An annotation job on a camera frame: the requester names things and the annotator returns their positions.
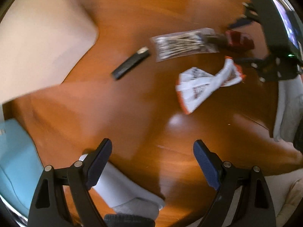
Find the clear bag of swabs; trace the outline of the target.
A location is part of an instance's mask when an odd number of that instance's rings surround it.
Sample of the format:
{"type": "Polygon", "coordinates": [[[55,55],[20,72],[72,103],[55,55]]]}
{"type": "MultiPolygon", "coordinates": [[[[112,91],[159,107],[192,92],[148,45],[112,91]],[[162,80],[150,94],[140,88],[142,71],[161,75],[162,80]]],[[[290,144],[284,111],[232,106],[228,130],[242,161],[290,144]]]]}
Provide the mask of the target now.
{"type": "Polygon", "coordinates": [[[218,53],[218,48],[212,43],[208,43],[207,36],[215,36],[212,28],[201,28],[191,31],[176,32],[154,36],[151,41],[155,45],[157,62],[181,56],[218,53]]]}

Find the blue plastic storage box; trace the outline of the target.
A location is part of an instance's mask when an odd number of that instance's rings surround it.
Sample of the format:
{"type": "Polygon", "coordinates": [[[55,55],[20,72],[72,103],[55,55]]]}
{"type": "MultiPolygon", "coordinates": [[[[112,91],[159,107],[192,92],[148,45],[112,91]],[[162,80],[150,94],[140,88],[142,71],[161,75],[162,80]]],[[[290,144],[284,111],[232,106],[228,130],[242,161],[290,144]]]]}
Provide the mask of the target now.
{"type": "Polygon", "coordinates": [[[1,196],[26,218],[44,170],[37,149],[15,119],[1,123],[1,196]]]}

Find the black lighter stick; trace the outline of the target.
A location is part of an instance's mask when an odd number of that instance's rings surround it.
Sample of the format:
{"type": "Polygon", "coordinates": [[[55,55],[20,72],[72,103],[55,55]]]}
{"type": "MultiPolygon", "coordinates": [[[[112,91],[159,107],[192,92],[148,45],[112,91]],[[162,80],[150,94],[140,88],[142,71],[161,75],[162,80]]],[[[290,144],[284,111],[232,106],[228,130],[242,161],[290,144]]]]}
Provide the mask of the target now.
{"type": "Polygon", "coordinates": [[[115,80],[121,79],[126,73],[135,68],[143,60],[150,56],[149,48],[142,47],[122,64],[120,64],[113,72],[111,73],[112,77],[115,80]]]}

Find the white orange snack wrapper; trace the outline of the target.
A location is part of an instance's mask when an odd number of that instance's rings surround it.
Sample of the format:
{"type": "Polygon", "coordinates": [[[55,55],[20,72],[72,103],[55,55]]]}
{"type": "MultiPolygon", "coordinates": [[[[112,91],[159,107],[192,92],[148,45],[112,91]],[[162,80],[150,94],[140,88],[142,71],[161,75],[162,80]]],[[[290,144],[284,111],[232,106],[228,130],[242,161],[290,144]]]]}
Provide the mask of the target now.
{"type": "Polygon", "coordinates": [[[191,114],[217,89],[236,85],[244,79],[242,67],[230,57],[225,57],[223,68],[215,75],[192,67],[180,73],[176,83],[180,107],[185,114],[191,114]]]}

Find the red small packet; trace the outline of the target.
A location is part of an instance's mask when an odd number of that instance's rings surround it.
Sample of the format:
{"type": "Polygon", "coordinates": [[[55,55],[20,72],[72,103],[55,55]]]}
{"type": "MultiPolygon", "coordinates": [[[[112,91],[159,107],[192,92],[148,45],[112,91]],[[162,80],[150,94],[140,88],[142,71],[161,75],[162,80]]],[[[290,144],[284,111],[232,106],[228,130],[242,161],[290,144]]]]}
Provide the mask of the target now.
{"type": "Polygon", "coordinates": [[[249,51],[255,48],[254,41],[252,37],[243,32],[228,30],[225,32],[227,38],[227,45],[239,51],[249,51]]]}

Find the right grey slipper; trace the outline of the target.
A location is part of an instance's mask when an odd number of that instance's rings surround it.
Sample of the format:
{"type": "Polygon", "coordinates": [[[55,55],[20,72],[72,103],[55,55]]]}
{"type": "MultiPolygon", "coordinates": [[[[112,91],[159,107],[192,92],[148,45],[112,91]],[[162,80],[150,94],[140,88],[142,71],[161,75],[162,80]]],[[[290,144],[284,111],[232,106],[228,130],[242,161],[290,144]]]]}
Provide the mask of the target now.
{"type": "Polygon", "coordinates": [[[278,103],[273,129],[275,141],[293,142],[302,120],[302,78],[278,82],[278,103]]]}

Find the grey slipper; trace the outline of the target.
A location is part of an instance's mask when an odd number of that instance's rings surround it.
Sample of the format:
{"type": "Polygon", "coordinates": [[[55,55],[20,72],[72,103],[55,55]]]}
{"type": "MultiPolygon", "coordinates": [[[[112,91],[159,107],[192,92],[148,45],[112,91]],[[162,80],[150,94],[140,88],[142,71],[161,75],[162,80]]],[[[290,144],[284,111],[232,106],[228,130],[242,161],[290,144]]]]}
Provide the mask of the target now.
{"type": "Polygon", "coordinates": [[[93,189],[116,214],[156,220],[165,207],[162,198],[133,182],[109,162],[93,189]]]}
{"type": "Polygon", "coordinates": [[[273,129],[275,141],[293,142],[302,120],[302,78],[278,82],[278,103],[273,129]]]}

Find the left grey slipper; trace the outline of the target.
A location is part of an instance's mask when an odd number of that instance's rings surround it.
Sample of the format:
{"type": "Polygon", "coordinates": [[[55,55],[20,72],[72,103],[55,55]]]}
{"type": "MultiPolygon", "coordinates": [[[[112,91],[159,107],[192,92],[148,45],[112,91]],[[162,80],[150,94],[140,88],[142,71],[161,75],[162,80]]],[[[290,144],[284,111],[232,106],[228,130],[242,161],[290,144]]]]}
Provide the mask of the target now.
{"type": "Polygon", "coordinates": [[[162,198],[133,182],[109,162],[93,189],[116,214],[156,220],[165,207],[162,198]]]}

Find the beige plastic trash bin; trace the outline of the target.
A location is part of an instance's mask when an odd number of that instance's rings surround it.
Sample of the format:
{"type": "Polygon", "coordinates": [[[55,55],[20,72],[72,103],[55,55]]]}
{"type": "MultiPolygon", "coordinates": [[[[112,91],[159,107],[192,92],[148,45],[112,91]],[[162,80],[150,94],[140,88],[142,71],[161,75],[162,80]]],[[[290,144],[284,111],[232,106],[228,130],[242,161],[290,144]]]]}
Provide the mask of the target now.
{"type": "Polygon", "coordinates": [[[1,103],[61,84],[98,35],[74,0],[15,0],[1,21],[1,103]]]}

